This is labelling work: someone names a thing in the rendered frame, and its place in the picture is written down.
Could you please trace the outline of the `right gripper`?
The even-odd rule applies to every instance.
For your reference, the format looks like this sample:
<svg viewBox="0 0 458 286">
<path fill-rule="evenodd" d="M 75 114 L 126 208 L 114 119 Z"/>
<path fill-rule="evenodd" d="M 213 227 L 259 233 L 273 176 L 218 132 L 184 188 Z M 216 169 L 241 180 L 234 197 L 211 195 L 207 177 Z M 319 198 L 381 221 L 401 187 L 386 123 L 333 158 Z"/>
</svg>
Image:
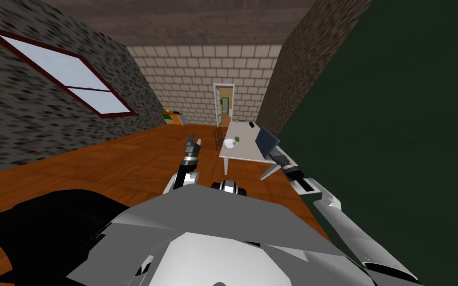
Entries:
<svg viewBox="0 0 458 286">
<path fill-rule="evenodd" d="M 290 163 L 288 158 L 278 150 L 270 151 L 270 158 L 281 168 L 291 168 L 293 165 Z"/>
</svg>

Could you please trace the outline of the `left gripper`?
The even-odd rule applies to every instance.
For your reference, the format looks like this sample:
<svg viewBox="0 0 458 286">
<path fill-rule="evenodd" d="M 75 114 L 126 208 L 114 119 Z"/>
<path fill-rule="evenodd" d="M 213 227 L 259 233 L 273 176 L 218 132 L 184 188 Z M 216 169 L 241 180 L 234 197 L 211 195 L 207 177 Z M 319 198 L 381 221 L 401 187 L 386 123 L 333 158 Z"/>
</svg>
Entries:
<svg viewBox="0 0 458 286">
<path fill-rule="evenodd" d="M 194 143 L 194 134 L 191 133 L 186 142 L 185 158 L 197 158 L 201 149 L 201 139 Z"/>
</svg>

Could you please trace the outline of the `dark blue flat panel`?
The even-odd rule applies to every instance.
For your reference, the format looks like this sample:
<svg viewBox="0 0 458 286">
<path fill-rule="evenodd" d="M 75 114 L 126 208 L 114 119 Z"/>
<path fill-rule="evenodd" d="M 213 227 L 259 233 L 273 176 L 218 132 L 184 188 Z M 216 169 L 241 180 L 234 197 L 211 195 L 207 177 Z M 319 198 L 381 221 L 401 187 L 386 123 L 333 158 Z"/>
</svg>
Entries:
<svg viewBox="0 0 458 286">
<path fill-rule="evenodd" d="M 265 160 L 272 159 L 270 152 L 276 148 L 279 142 L 280 140 L 265 127 L 260 127 L 255 143 Z"/>
</svg>

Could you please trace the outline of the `orange and green cabinet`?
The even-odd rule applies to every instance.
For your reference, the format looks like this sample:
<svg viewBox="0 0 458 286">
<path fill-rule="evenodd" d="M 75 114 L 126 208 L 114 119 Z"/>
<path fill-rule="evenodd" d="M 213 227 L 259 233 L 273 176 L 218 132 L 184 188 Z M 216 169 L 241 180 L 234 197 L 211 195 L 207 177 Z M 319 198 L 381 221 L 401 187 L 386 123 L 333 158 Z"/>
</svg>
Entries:
<svg viewBox="0 0 458 286">
<path fill-rule="evenodd" d="M 177 111 L 170 111 L 167 109 L 164 113 L 160 113 L 162 118 L 165 120 L 167 124 L 171 125 L 185 125 L 186 124 L 186 119 L 184 115 L 180 112 Z"/>
</svg>

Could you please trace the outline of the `white table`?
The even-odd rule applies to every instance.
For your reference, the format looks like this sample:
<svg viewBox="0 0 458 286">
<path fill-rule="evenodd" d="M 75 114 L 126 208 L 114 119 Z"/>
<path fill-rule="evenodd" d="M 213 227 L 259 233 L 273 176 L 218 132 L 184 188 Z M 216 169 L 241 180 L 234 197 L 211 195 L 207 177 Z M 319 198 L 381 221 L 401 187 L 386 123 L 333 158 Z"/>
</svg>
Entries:
<svg viewBox="0 0 458 286">
<path fill-rule="evenodd" d="M 287 153 L 284 152 L 278 145 L 274 150 L 278 150 L 283 153 L 288 158 L 293 167 L 281 168 L 272 159 L 265 160 L 263 158 L 255 143 L 259 129 L 260 127 L 257 125 L 255 125 L 254 128 L 251 128 L 249 123 L 231 122 L 229 124 L 225 139 L 234 139 L 234 137 L 239 137 L 240 142 L 238 142 L 233 149 L 227 149 L 224 146 L 222 147 L 219 157 L 224 159 L 224 174 L 228 174 L 228 165 L 230 159 L 270 164 L 270 167 L 263 173 L 263 175 L 260 177 L 260 180 L 264 180 L 278 169 L 283 169 L 287 173 L 291 171 L 298 171 L 298 164 L 295 163 L 294 160 L 292 160 L 287 155 Z"/>
</svg>

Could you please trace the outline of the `white framed door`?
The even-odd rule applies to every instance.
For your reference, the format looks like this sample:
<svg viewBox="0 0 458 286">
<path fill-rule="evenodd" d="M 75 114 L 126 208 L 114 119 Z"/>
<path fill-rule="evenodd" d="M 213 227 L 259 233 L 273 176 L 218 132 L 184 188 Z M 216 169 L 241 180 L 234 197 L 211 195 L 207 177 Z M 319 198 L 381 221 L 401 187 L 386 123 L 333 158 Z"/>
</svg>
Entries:
<svg viewBox="0 0 458 286">
<path fill-rule="evenodd" d="M 228 127 L 233 117 L 234 84 L 214 83 L 215 119 L 217 127 Z"/>
</svg>

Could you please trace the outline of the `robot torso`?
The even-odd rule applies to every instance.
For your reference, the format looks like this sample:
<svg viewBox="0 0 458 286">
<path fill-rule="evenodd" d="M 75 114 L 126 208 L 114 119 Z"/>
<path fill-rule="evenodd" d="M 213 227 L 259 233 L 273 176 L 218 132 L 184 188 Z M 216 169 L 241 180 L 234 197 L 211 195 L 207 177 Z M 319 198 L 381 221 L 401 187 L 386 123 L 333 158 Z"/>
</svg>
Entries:
<svg viewBox="0 0 458 286">
<path fill-rule="evenodd" d="M 189 184 L 128 209 L 136 225 L 181 232 L 135 286 L 375 286 L 283 205 Z"/>
</svg>

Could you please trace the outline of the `red framed window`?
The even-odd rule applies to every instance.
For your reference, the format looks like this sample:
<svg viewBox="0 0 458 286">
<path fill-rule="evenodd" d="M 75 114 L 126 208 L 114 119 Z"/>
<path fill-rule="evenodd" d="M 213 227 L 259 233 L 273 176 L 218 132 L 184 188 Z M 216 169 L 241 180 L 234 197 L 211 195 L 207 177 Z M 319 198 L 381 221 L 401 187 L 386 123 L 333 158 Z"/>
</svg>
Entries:
<svg viewBox="0 0 458 286">
<path fill-rule="evenodd" d="M 137 115 L 83 56 L 2 29 L 0 45 L 99 118 Z"/>
</svg>

